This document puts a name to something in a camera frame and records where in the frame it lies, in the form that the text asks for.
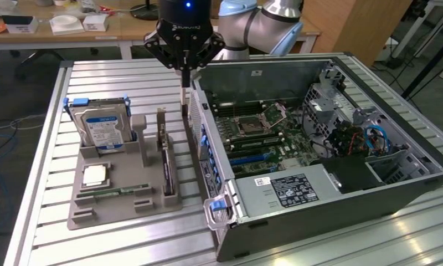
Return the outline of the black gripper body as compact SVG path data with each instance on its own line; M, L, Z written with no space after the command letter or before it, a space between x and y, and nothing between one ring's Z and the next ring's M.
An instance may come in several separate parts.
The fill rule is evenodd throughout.
M210 22L212 2L160 1L157 33L173 55L194 55L202 51L213 34Z

